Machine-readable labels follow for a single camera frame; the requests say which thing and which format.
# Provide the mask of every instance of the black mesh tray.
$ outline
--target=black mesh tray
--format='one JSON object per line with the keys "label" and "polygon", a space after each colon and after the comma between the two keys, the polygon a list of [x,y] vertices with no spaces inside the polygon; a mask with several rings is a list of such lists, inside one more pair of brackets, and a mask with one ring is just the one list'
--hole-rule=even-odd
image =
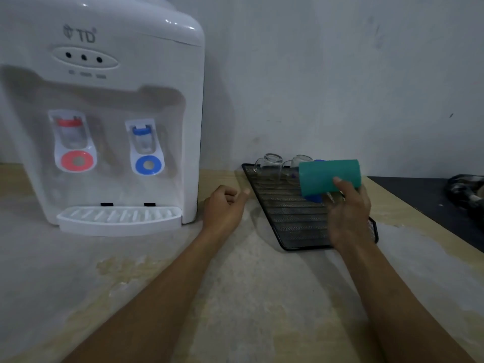
{"label": "black mesh tray", "polygon": [[[279,183],[273,184],[258,176],[253,164],[244,163],[242,169],[284,250],[332,248],[328,239],[328,210],[323,203],[304,199],[300,188],[289,184],[284,176]],[[377,243],[377,225],[371,218],[368,227]]]}

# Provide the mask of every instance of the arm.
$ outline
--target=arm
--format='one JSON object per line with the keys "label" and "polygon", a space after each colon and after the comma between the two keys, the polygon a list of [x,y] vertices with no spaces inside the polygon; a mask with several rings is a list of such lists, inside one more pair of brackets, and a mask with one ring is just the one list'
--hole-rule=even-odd
{"label": "arm", "polygon": [[127,305],[81,343],[72,362],[166,362],[211,259],[239,225],[249,190],[220,186],[207,200],[195,240]]}
{"label": "arm", "polygon": [[474,360],[420,304],[368,230],[370,201],[362,186],[335,177],[346,201],[330,206],[329,234],[360,294],[388,362]]}

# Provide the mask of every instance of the hand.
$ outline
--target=hand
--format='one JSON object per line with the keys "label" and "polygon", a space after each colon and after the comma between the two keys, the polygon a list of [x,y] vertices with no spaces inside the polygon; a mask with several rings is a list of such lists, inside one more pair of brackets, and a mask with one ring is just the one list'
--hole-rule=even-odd
{"label": "hand", "polygon": [[250,189],[246,188],[235,198],[236,189],[218,186],[205,200],[202,231],[225,241],[239,225],[249,194]]}
{"label": "hand", "polygon": [[333,178],[335,186],[345,195],[345,200],[339,199],[335,203],[327,203],[328,233],[330,241],[337,250],[346,241],[360,238],[370,238],[368,217],[371,202],[365,186],[361,186],[358,193],[353,184],[338,177]]}

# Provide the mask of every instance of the black surface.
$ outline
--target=black surface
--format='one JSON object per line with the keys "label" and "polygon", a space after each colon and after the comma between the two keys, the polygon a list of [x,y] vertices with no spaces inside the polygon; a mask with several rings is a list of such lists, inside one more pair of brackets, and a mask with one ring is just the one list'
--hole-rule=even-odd
{"label": "black surface", "polygon": [[484,232],[467,216],[464,209],[456,207],[445,196],[447,179],[373,176],[370,179],[484,252]]}
{"label": "black surface", "polygon": [[[278,183],[259,176],[253,164],[242,164],[247,179],[272,227],[279,245],[286,251],[332,248],[328,239],[328,211],[323,203],[307,201],[296,185],[283,179]],[[378,242],[377,226],[373,219],[368,227]]]}

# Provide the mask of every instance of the drinking glass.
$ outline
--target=drinking glass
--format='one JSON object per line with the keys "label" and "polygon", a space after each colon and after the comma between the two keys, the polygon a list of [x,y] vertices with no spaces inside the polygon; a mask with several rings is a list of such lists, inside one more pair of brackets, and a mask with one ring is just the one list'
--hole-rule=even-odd
{"label": "drinking glass", "polygon": [[[312,162],[313,158],[307,155],[298,154],[289,161],[285,161],[281,166],[281,172],[284,173],[287,183],[293,186],[299,186],[299,164],[301,162]],[[284,168],[286,163],[290,163],[290,168]]]}
{"label": "drinking glass", "polygon": [[257,159],[254,170],[260,180],[266,186],[271,187],[279,183],[282,168],[282,157],[277,154],[267,153],[262,158]]}

